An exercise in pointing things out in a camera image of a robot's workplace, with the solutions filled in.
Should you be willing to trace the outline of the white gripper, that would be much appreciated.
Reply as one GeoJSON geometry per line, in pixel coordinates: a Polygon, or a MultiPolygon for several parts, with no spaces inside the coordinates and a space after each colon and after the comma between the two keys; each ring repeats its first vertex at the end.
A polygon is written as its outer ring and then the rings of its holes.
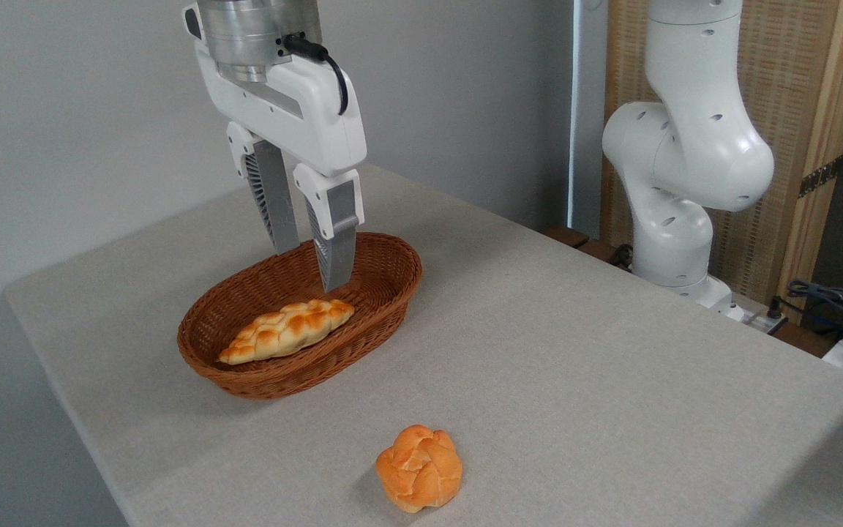
{"type": "Polygon", "coordinates": [[[317,4],[191,4],[183,20],[209,96],[232,121],[232,159],[275,251],[300,244],[281,148],[301,160],[293,177],[307,199],[323,289],[348,283],[365,221],[351,170],[366,157],[359,104],[347,74],[285,46],[321,44],[317,4]]]}

